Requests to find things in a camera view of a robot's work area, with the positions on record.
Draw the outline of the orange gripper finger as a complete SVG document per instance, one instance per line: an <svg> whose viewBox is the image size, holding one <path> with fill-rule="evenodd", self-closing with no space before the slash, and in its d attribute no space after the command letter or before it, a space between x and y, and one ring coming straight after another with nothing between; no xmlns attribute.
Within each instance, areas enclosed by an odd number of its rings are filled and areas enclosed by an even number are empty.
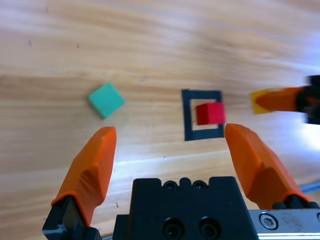
<svg viewBox="0 0 320 240"><path fill-rule="evenodd" d="M102 239L91 221L107 195L116 144L116 129L102 127L74 158L42 227L48 240Z"/></svg>

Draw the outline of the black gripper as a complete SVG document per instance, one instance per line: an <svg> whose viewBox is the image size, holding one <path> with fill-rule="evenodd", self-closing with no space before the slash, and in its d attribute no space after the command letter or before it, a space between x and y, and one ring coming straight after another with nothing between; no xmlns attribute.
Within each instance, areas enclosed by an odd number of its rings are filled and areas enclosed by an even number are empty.
<svg viewBox="0 0 320 240"><path fill-rule="evenodd" d="M301 112L305 123L320 124L320 76L309 85L254 92L255 112ZM318 209L298 187L278 156L249 128L228 123L224 130L245 196L260 209Z"/></svg>

